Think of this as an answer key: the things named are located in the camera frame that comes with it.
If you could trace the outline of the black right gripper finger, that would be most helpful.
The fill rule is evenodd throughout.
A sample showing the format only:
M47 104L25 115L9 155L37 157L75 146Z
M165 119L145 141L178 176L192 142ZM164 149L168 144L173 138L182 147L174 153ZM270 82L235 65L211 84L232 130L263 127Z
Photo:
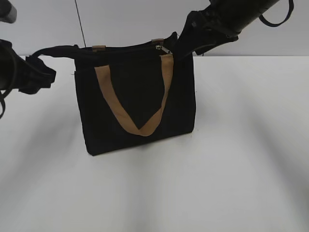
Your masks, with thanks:
M194 29L183 30L176 43L176 60L182 60L199 50L203 46L202 42L200 32Z

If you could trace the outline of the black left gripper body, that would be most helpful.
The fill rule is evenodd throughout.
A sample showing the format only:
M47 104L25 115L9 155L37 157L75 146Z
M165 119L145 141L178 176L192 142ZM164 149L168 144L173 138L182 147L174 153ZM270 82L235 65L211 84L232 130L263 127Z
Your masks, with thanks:
M47 67L44 62L35 56L28 56L18 61L17 77L14 89L19 92L33 95L41 88L50 88L56 78L56 71Z

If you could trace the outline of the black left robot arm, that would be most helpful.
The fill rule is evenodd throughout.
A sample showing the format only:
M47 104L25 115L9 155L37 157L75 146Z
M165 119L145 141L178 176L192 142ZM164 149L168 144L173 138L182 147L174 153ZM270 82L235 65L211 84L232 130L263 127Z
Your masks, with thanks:
M18 89L25 94L36 94L42 88L50 88L56 71L33 56L22 59L12 49L12 43L0 41L0 89Z

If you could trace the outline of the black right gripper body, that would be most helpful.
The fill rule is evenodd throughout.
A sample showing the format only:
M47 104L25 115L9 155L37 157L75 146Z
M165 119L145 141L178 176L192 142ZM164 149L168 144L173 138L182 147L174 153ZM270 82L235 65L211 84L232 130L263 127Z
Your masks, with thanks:
M240 9L240 0L211 0L206 9L191 11L183 30L200 32L203 46L195 52L200 55L225 43L237 41L241 33L238 24Z

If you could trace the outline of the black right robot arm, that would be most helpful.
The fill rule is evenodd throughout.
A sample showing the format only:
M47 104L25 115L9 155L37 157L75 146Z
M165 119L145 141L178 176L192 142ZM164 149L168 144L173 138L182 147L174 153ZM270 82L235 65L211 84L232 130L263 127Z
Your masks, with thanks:
M191 11L188 14L174 46L174 58L181 60L193 52L201 55L223 44L235 42L242 30L256 19L273 28L282 25L294 10L292 0L288 1L288 12L282 22L274 24L263 16L263 13L277 2L277 0L211 0L206 9Z

